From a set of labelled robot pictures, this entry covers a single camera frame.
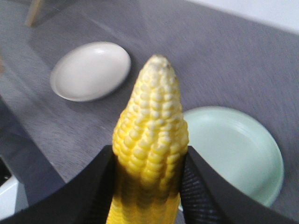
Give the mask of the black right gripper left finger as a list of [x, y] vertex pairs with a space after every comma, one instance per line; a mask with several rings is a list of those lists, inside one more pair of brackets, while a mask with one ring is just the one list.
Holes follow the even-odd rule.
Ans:
[[111, 145], [70, 182], [38, 203], [1, 220], [2, 224], [104, 224], [114, 193]]

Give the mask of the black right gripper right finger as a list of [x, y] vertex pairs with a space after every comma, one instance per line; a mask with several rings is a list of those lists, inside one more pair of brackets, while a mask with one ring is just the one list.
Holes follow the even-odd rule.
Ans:
[[192, 147], [185, 156], [180, 197], [187, 224], [294, 224], [218, 174]]

